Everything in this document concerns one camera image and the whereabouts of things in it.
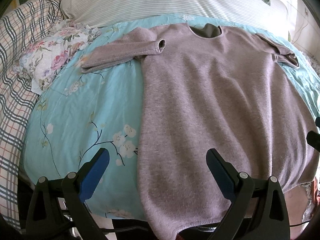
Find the green striped white pillow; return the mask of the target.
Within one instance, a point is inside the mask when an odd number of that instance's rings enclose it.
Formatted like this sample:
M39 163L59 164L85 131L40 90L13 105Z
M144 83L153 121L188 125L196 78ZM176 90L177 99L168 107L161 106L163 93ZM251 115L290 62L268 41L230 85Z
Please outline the green striped white pillow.
M137 20L162 14L218 18L250 25L288 38L287 8L280 0L62 0L65 18L92 27Z

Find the plaid checked quilt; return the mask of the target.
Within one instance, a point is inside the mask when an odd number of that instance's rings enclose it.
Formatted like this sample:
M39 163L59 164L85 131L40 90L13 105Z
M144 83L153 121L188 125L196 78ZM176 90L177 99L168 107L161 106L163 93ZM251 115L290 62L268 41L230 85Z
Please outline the plaid checked quilt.
M19 163L37 96L12 65L29 44L45 37L62 20L60 3L28 0L1 18L1 218L16 230L20 230Z

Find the white pink floral cloth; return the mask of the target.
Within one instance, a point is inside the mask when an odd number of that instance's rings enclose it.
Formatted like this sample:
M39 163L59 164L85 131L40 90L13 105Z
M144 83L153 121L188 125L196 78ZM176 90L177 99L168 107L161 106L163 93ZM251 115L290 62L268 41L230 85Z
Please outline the white pink floral cloth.
M13 70L19 77L30 81L31 91L40 95L74 54L85 49L100 34L97 27L63 20L44 38L29 44L13 64Z

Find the turquoise floral bed sheet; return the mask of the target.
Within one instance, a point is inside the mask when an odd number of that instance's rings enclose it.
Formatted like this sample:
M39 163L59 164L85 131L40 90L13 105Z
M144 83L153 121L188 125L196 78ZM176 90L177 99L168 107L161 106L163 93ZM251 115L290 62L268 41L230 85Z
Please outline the turquoise floral bed sheet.
M146 220L138 191L137 161L142 123L144 80L141 64L132 59L116 66L84 73L82 65L95 48L105 46L136 28L186 23L203 29L236 27L250 34L261 34L289 48L299 62L293 69L281 68L307 105L313 119L319 113L312 81L302 80L305 60L289 42L267 32L250 30L242 25L213 18L163 15L123 22L103 28L101 35L85 49L75 53L45 90L30 116L23 165L33 183L42 176L60 179L79 171L100 148L108 150L110 162L93 196L87 201L96 215L108 218Z

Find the mauve knit sweater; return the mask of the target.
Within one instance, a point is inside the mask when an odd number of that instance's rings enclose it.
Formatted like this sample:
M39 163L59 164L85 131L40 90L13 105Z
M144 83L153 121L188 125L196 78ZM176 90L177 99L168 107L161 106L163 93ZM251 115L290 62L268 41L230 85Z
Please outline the mauve knit sweater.
M319 155L306 134L316 126L281 68L299 68L289 48L236 27L160 25L95 48L82 71L132 59L144 80L138 191L159 239L225 214L211 148L253 178L276 176L283 191L314 180Z

